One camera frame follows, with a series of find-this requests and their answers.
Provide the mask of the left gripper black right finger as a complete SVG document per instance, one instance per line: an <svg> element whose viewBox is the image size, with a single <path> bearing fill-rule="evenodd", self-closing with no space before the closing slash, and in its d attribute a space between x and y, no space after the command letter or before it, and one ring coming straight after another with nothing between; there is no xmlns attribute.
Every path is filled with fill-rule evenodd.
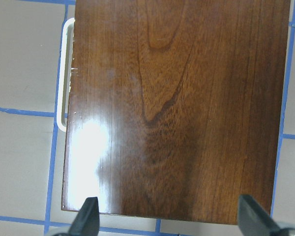
<svg viewBox="0 0 295 236"><path fill-rule="evenodd" d="M243 236L285 235L285 230L250 195L239 196L237 224Z"/></svg>

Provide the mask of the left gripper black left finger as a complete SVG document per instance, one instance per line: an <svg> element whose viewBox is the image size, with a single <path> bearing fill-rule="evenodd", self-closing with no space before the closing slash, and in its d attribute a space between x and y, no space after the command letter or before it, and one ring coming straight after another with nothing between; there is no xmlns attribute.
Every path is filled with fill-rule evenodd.
<svg viewBox="0 0 295 236"><path fill-rule="evenodd" d="M80 211L68 230L70 236L97 236L100 218L97 197L85 199Z"/></svg>

